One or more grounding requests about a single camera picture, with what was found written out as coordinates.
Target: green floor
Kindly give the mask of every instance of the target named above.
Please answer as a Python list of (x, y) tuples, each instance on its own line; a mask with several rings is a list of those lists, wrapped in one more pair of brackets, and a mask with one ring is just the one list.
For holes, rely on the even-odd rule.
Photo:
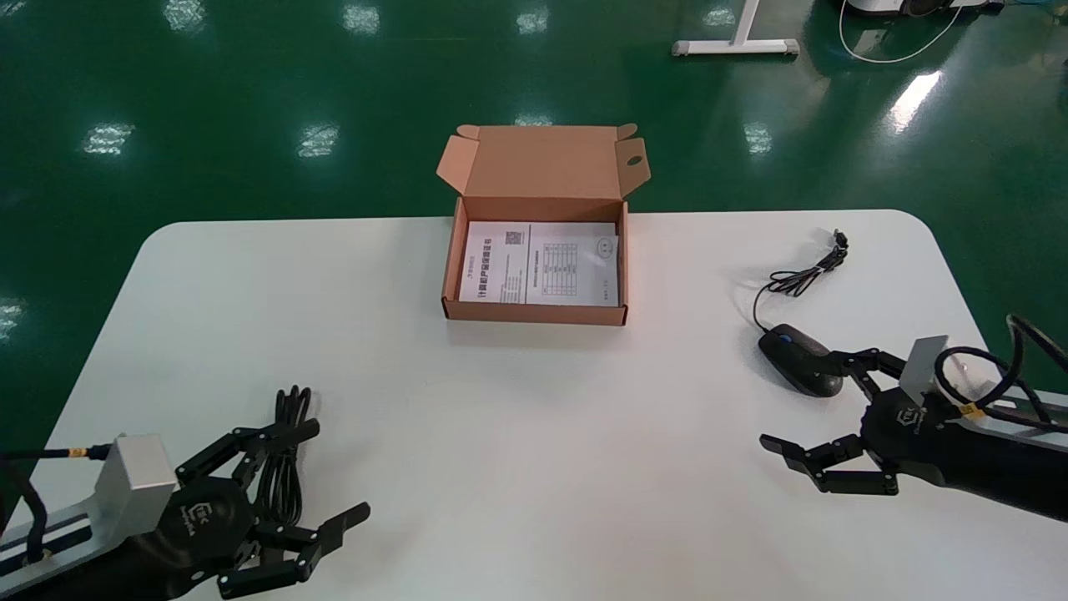
[[(908, 210), (995, 351), (1008, 312), (1068, 342), (1064, 0), (962, 18), (897, 65), (848, 59), (831, 0), (765, 0), (753, 36), (798, 37), (796, 60), (670, 56), (740, 10), (0, 0), (0, 448), (46, 441), (153, 231), (451, 213), (434, 170), (461, 123), (637, 122), (654, 171), (638, 211)], [(946, 21), (847, 16), (846, 36), (886, 58)]]

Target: open cardboard box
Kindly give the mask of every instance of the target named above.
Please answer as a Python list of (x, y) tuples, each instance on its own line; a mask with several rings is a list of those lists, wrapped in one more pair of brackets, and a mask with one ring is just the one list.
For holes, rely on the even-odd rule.
[[(438, 175), (460, 192), (441, 304), (452, 320), (624, 326), (627, 323), (627, 202), (649, 174), (638, 126), (461, 125)], [(468, 303), (459, 300), (470, 221), (614, 222), (619, 236), (619, 306)]]

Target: paper document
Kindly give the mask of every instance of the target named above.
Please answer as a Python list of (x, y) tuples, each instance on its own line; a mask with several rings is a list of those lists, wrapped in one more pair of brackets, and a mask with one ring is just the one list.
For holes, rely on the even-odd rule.
[(460, 300), (619, 306), (615, 223), (472, 221)]

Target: box flap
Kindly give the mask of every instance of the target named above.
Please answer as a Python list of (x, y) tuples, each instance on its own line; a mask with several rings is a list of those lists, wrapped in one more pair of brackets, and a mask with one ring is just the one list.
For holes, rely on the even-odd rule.
[(649, 178), (633, 124), (461, 125), (438, 175), (469, 197), (622, 199)]

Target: computer mouse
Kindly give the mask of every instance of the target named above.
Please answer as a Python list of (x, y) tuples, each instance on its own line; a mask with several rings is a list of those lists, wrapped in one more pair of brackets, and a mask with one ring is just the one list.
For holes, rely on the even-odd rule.
[(771, 329), (757, 344), (764, 357), (795, 389), (812, 397), (833, 397), (842, 392), (842, 377), (818, 374), (818, 358), (827, 347), (789, 325)]

